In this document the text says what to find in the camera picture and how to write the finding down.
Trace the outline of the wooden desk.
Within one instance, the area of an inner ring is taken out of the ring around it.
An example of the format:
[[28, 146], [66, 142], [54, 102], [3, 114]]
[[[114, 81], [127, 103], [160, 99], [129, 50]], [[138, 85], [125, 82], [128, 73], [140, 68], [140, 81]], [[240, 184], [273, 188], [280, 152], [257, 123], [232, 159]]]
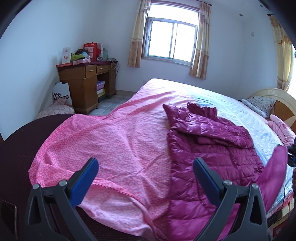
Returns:
[[88, 114], [98, 108], [97, 82], [104, 81], [106, 97], [116, 94], [117, 60], [78, 65], [57, 65], [60, 81], [69, 85], [72, 105], [76, 113]]

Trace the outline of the pink quilted bundle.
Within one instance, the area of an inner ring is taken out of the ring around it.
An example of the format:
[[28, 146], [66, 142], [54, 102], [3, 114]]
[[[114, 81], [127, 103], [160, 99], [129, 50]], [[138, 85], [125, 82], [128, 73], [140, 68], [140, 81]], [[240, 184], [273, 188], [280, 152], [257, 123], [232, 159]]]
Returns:
[[35, 119], [57, 114], [75, 114], [74, 108], [64, 98], [57, 99], [52, 105], [38, 113]]

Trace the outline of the wooden headboard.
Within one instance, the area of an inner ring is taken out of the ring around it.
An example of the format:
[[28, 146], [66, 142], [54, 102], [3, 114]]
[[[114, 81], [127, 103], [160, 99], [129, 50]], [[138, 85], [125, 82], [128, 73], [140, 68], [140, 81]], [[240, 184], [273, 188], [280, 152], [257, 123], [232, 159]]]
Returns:
[[271, 113], [284, 121], [295, 133], [296, 101], [291, 95], [278, 88], [267, 88], [255, 92], [252, 96], [275, 99], [276, 102]]

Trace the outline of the white card box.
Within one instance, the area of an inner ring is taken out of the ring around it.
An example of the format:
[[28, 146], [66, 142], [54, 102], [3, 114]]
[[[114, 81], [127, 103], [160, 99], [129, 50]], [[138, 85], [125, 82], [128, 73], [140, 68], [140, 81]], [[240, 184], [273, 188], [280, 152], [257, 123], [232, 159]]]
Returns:
[[62, 64], [68, 64], [71, 62], [71, 48], [65, 47], [62, 50]]

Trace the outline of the red gift bag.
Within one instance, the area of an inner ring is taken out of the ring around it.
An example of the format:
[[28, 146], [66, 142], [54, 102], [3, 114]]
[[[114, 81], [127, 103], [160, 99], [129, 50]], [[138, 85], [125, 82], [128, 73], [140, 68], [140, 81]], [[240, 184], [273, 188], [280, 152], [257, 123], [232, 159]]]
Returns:
[[83, 49], [87, 50], [91, 62], [97, 61], [97, 58], [99, 58], [102, 53], [101, 44], [95, 42], [85, 43]]

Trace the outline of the magenta puffer jacket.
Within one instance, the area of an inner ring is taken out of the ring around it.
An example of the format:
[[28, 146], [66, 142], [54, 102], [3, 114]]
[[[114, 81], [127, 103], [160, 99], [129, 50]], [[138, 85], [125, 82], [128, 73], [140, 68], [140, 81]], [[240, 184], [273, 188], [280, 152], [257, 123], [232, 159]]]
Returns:
[[219, 117], [217, 109], [189, 102], [186, 107], [157, 104], [152, 109], [145, 171], [147, 209], [156, 237], [193, 240], [214, 212], [192, 164], [197, 157], [223, 179], [260, 186], [266, 211], [286, 175], [285, 148], [273, 145], [264, 164], [243, 126]]

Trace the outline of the left beige curtain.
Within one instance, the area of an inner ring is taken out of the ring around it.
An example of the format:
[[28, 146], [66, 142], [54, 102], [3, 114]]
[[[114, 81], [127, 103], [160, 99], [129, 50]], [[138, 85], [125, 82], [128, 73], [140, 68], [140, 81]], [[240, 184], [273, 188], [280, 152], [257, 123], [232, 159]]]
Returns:
[[129, 48], [128, 67], [140, 68], [145, 22], [149, 14], [150, 7], [151, 1], [149, 0], [141, 0], [138, 2], [137, 14], [135, 17]]

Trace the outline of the pink and blue bedsheet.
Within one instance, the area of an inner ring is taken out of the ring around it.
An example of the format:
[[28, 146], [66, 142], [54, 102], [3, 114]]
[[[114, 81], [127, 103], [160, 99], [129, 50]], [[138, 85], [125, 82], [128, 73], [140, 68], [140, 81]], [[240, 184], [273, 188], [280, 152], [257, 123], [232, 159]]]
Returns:
[[[152, 109], [157, 104], [186, 107], [189, 102], [217, 109], [217, 115], [243, 126], [257, 145], [264, 164], [273, 145], [285, 148], [263, 118], [241, 101], [206, 89], [173, 81], [152, 79], [130, 100], [106, 116], [75, 114], [59, 125], [38, 150], [29, 169], [30, 181], [46, 187], [58, 178], [69, 177], [84, 161], [99, 161], [99, 173], [90, 186], [81, 208], [94, 220], [130, 235], [156, 237], [147, 209], [145, 171]], [[292, 185], [285, 185], [293, 170], [288, 166], [278, 197]]]

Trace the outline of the side window beige curtain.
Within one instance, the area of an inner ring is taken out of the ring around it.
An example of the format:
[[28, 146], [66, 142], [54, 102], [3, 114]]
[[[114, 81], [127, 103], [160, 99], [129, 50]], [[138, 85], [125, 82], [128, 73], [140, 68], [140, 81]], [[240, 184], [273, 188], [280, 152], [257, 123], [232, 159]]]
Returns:
[[292, 80], [294, 51], [286, 31], [274, 15], [268, 15], [273, 29], [277, 57], [277, 87], [288, 91]]

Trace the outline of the right beige curtain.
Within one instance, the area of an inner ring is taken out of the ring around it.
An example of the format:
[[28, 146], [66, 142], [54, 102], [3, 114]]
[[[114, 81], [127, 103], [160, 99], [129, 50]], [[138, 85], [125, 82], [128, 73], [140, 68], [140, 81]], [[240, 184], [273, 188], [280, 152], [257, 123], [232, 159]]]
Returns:
[[211, 30], [211, 6], [201, 3], [199, 9], [199, 25], [196, 49], [189, 75], [205, 80], [209, 61], [209, 43]]

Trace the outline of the patterned pillow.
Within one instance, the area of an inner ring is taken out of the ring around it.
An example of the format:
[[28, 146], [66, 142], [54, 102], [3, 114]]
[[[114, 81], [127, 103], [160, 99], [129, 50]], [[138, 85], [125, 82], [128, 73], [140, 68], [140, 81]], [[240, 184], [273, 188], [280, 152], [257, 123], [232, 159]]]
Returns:
[[273, 109], [276, 100], [273, 98], [253, 95], [248, 99], [242, 98], [241, 102], [263, 118], [267, 119], [271, 114], [271, 110]]

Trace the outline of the window with metal frame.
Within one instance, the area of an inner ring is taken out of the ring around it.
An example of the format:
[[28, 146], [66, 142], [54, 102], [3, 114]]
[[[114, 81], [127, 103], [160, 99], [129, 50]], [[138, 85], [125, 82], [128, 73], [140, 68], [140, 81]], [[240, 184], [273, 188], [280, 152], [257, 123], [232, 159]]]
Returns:
[[144, 29], [142, 57], [191, 65], [199, 8], [174, 1], [152, 1]]

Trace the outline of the stacked boxes under desk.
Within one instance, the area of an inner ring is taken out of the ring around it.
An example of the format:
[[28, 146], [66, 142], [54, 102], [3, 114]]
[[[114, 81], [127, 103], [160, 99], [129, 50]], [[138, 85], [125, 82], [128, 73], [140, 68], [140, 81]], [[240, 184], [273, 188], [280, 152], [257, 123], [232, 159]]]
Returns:
[[98, 102], [105, 100], [105, 81], [97, 81], [97, 98]]

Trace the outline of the green bag on desk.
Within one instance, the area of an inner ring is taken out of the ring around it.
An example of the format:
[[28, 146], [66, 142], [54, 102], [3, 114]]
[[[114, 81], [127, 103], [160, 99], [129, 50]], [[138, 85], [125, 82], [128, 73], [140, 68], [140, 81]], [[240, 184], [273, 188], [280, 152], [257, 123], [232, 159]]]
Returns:
[[86, 57], [88, 57], [88, 55], [86, 54], [71, 54], [71, 62], [77, 61], [77, 60], [81, 60], [81, 59], [85, 59]]

